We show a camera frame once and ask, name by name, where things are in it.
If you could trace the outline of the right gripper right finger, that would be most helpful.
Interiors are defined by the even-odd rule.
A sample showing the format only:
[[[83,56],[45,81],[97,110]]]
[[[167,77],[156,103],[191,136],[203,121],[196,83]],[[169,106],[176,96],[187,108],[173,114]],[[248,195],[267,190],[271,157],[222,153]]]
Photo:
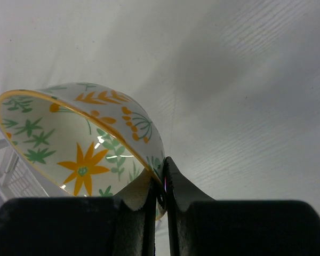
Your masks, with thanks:
[[[172,255],[320,255],[320,216],[296,200],[215,200],[164,162]]]

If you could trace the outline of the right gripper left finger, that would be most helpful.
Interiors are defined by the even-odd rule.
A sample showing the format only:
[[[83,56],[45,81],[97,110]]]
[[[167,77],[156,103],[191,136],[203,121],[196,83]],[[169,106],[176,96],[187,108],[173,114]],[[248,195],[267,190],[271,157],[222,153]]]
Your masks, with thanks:
[[[155,183],[139,210],[113,197],[15,198],[0,208],[0,255],[154,255]]]

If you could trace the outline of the floral white ceramic bowl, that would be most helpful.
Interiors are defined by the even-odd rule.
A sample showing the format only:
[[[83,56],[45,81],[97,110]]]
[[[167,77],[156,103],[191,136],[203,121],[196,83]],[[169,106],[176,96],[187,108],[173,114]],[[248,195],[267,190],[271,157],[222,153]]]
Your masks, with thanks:
[[[0,128],[33,168],[68,194],[118,195],[137,210],[152,177],[156,218],[165,214],[162,138],[130,96],[86,82],[11,90],[0,95]]]

